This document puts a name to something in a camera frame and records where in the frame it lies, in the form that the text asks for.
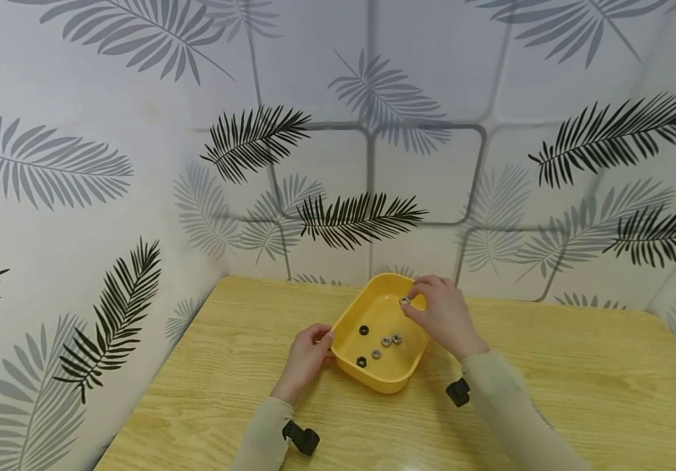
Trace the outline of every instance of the black wrist strap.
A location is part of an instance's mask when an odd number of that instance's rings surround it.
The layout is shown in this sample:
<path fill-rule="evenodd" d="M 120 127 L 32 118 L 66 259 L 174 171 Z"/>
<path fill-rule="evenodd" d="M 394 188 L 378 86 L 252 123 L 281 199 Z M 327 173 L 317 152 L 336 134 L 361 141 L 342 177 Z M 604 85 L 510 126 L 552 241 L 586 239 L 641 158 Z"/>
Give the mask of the black wrist strap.
<path fill-rule="evenodd" d="M 296 448 L 306 456 L 312 456 L 320 443 L 320 436 L 311 428 L 302 430 L 294 421 L 288 421 L 283 427 L 283 440 L 290 438 Z"/>
<path fill-rule="evenodd" d="M 469 402 L 469 385 L 464 378 L 448 385 L 445 392 L 456 407 L 461 407 Z"/>

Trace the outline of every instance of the table surface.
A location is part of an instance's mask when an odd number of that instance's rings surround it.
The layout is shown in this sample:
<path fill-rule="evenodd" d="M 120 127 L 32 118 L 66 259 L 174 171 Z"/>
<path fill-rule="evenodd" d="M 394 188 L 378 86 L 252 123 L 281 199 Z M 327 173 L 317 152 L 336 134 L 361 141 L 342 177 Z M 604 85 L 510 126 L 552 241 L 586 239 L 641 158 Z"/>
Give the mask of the table surface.
<path fill-rule="evenodd" d="M 227 277 L 131 413 L 98 471 L 227 470 L 290 342 L 332 323 L 353 287 Z M 542 414 L 595 470 L 676 471 L 676 340 L 638 311 L 468 299 L 478 331 L 526 378 Z M 430 343 L 409 385 L 383 396 L 337 368 L 305 393 L 283 470 L 512 470 L 471 406 L 445 387 L 455 360 Z"/>

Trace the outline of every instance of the forearm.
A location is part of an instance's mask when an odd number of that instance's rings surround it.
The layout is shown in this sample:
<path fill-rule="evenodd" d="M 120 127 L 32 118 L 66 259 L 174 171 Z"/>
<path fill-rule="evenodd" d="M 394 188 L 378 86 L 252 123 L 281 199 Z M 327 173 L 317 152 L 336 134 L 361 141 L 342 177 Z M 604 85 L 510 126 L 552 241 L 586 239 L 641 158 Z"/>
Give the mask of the forearm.
<path fill-rule="evenodd" d="M 288 450 L 283 427 L 293 418 L 292 405 L 278 398 L 267 398 L 249 421 L 229 471 L 279 470 Z"/>
<path fill-rule="evenodd" d="M 591 470 L 543 420 L 521 376 L 499 353 L 467 357 L 462 361 L 462 372 L 477 415 L 519 470 Z"/>

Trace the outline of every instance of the wood grain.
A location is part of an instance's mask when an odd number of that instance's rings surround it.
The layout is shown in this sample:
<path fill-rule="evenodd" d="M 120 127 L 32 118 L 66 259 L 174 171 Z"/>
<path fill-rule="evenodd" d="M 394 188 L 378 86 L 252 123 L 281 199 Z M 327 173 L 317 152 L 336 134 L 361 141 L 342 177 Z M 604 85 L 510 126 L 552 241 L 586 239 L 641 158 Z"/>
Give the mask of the wood grain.
<path fill-rule="evenodd" d="M 219 282 L 98 471 L 227 470 L 294 334 L 331 323 L 358 288 L 228 277 Z M 676 471 L 676 340 L 653 315 L 468 300 L 477 328 L 526 377 L 542 414 L 595 470 Z M 283 470 L 512 470 L 431 343 L 408 387 L 369 390 L 336 369 L 297 409 L 322 437 Z"/>

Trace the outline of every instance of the wallpaper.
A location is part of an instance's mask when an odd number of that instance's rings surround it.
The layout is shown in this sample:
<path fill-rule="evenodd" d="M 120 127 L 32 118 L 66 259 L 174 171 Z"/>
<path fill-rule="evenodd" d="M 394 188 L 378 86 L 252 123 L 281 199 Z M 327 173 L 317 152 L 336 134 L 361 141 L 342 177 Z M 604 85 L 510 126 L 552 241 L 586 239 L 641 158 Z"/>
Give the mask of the wallpaper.
<path fill-rule="evenodd" d="M 676 336 L 676 0 L 0 0 L 0 471 L 91 470 L 221 277 L 384 272 Z"/>

